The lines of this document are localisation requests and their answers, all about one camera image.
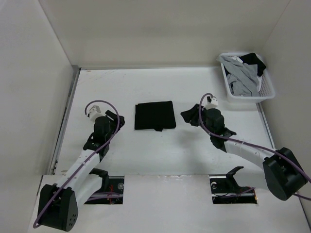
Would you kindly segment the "black tank top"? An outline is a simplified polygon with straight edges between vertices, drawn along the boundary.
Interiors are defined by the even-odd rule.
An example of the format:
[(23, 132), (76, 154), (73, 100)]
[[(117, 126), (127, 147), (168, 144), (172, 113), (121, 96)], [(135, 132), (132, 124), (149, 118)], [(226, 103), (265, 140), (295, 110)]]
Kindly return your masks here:
[(135, 130), (175, 129), (176, 120), (173, 102), (160, 101), (139, 103), (135, 105)]

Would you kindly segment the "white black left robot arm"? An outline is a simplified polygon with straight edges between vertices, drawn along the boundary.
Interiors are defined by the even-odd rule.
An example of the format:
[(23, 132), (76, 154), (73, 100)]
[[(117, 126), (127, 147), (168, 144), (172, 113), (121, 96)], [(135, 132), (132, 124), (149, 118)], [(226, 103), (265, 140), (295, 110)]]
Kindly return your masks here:
[(97, 169), (109, 151), (112, 138), (124, 126), (123, 116), (109, 110), (95, 119), (93, 133), (87, 139), (75, 163), (54, 184), (42, 187), (34, 228), (46, 226), (69, 232), (76, 223), (79, 208), (97, 193), (109, 188), (107, 171)]

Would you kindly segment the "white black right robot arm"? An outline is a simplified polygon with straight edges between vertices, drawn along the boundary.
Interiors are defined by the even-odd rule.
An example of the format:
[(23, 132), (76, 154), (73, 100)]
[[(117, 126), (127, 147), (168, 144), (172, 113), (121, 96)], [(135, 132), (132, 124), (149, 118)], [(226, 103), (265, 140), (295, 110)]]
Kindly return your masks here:
[(196, 104), (181, 112), (181, 116), (186, 123), (205, 130), (215, 148), (237, 155), (261, 168), (266, 181), (265, 188), (276, 198), (285, 201), (311, 181), (290, 149), (273, 150), (236, 139), (237, 134), (225, 126), (220, 110), (206, 109)]

